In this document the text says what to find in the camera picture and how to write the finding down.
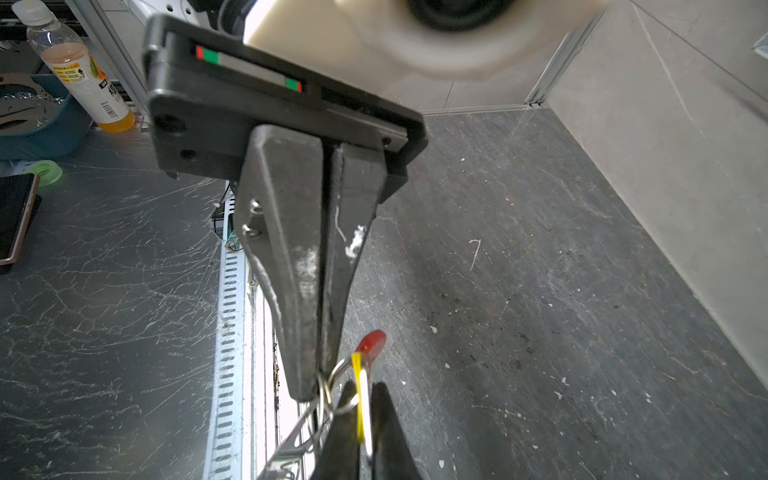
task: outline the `bottle label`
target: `bottle label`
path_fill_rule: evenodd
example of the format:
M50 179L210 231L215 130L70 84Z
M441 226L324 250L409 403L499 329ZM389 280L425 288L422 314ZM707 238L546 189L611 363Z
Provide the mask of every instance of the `bottle label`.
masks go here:
M128 115L125 101L91 54L67 63L51 63L48 67L96 123L110 124Z

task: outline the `smartphone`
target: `smartphone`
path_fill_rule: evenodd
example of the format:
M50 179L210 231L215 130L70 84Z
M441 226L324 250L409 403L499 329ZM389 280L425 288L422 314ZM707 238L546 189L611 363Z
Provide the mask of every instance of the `smartphone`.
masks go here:
M22 252L39 183L35 174L0 177L0 265L16 263Z

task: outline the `cable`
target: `cable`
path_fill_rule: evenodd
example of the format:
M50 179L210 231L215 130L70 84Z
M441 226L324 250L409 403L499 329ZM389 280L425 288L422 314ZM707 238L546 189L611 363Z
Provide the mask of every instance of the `cable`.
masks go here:
M224 0L216 20L217 29L238 40L243 39L245 19L257 0Z
M237 238L237 235L234 232L230 232L227 241L224 242L224 248L226 248L231 253L237 253L243 249L243 245L240 243L240 239Z
M227 182L227 188L224 189L224 193L221 194L221 198L216 203L216 208L221 207L221 205L224 203L224 197L227 196L227 192L230 191L231 188L232 188L232 183L231 182Z

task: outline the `dark marble floor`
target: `dark marble floor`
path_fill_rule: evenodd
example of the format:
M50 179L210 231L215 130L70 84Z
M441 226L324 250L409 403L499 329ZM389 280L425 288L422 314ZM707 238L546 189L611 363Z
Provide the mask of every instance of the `dark marble floor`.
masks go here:
M428 119L348 348L425 478L768 478L768 394L551 111Z
M345 341L425 479L765 478L768 393L550 111L428 119ZM0 276L0 478L200 478L223 182L94 133Z
M200 478L224 182L95 131L0 276L0 478Z

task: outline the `white cylindrical part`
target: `white cylindrical part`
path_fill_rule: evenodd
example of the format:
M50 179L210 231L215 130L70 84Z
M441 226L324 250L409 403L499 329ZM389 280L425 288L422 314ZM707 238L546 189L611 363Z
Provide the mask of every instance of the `white cylindrical part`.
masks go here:
M259 0L244 43L381 95L400 78L482 79L557 41L609 0L513 0L467 31L438 31L408 0Z

